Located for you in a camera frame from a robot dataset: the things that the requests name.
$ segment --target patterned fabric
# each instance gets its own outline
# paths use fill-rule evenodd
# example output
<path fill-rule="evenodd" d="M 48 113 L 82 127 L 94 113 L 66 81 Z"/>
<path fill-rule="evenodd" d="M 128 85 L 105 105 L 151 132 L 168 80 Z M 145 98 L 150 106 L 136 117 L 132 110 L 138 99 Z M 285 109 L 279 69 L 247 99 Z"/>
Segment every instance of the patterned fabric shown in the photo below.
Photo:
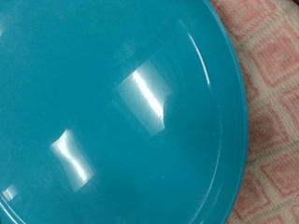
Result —
<path fill-rule="evenodd" d="M 299 223 L 299 6 L 211 2 L 235 45 L 249 102 L 248 167 L 228 223 Z"/>

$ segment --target diamond pattern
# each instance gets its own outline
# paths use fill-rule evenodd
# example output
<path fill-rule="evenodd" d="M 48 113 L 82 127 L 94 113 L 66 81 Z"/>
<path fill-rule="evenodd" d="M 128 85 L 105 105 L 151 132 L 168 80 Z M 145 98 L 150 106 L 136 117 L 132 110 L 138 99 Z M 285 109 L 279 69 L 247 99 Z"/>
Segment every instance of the diamond pattern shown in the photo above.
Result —
<path fill-rule="evenodd" d="M 242 40 L 269 21 L 277 10 L 274 1 L 220 0 L 217 8 L 223 15 L 227 29 Z"/>
<path fill-rule="evenodd" d="M 270 203 L 271 201 L 259 179 L 252 172 L 247 172 L 236 202 L 235 212 L 238 217 L 241 220 L 247 220 Z"/>
<path fill-rule="evenodd" d="M 284 22 L 249 52 L 268 86 L 275 87 L 299 74 L 299 49 L 296 43 L 299 43 L 299 34 Z"/>
<path fill-rule="evenodd" d="M 292 117 L 292 122 L 299 130 L 299 87 L 283 94 L 280 102 L 286 107 Z"/>
<path fill-rule="evenodd" d="M 294 205 L 291 209 L 291 212 L 296 223 L 299 223 L 299 204 Z"/>
<path fill-rule="evenodd" d="M 271 105 L 266 105 L 250 115 L 250 154 L 265 152 L 286 143 L 289 137 Z"/>
<path fill-rule="evenodd" d="M 267 219 L 266 221 L 259 222 L 259 224 L 285 224 L 286 222 L 284 221 L 282 216 L 276 216 Z"/>
<path fill-rule="evenodd" d="M 247 91 L 247 99 L 249 102 L 254 101 L 259 96 L 259 91 L 257 87 L 252 82 L 252 78 L 249 75 L 248 71 L 245 69 L 245 67 L 241 64 L 242 71 L 243 71 L 243 78 L 246 86 Z"/>
<path fill-rule="evenodd" d="M 299 150 L 262 166 L 283 197 L 299 194 Z"/>

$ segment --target pink patterned carpet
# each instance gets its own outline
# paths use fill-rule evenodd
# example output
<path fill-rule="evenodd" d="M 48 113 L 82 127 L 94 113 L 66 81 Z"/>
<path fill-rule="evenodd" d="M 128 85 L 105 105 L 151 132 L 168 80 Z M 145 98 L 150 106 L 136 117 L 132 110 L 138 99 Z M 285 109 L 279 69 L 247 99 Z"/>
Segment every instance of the pink patterned carpet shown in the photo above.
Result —
<path fill-rule="evenodd" d="M 299 6 L 291 0 L 212 0 L 246 82 L 250 146 L 228 223 L 299 223 Z"/>

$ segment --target textured surface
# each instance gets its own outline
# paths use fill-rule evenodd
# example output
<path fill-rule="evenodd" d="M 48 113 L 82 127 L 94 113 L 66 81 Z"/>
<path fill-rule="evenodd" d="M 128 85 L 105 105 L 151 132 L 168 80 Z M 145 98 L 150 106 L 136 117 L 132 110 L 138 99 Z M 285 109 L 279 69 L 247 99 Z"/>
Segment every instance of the textured surface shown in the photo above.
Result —
<path fill-rule="evenodd" d="M 212 4 L 235 45 L 249 101 L 248 168 L 228 223 L 299 223 L 299 6 Z"/>

